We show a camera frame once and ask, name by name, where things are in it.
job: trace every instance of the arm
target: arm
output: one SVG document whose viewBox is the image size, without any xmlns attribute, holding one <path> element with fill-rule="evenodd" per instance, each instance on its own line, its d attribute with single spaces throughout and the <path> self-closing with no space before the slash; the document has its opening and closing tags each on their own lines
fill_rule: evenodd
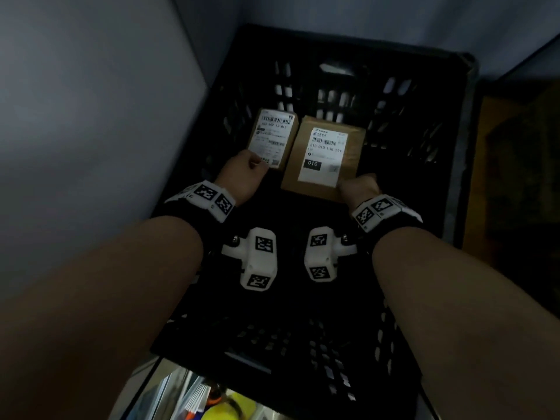
<svg viewBox="0 0 560 420">
<path fill-rule="evenodd" d="M 236 205 L 268 166 L 247 150 L 216 184 Z M 182 219 L 134 225 L 0 307 L 0 395 L 6 418 L 106 418 L 202 260 Z"/>
<path fill-rule="evenodd" d="M 354 209 L 380 191 L 341 187 Z M 444 419 L 560 417 L 560 321 L 507 278 L 430 233 L 389 232 L 372 254 L 386 299 Z"/>
</svg>

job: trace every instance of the brown cardboard box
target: brown cardboard box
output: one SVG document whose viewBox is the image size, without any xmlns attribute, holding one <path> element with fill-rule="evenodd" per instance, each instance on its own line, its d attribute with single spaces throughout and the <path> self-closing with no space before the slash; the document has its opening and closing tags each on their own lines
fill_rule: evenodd
<svg viewBox="0 0 560 420">
<path fill-rule="evenodd" d="M 306 116 L 297 135 L 281 188 L 342 202 L 336 185 L 356 176 L 366 130 Z"/>
<path fill-rule="evenodd" d="M 296 138 L 299 121 L 293 112 L 260 109 L 247 148 L 271 169 L 283 171 Z"/>
</svg>

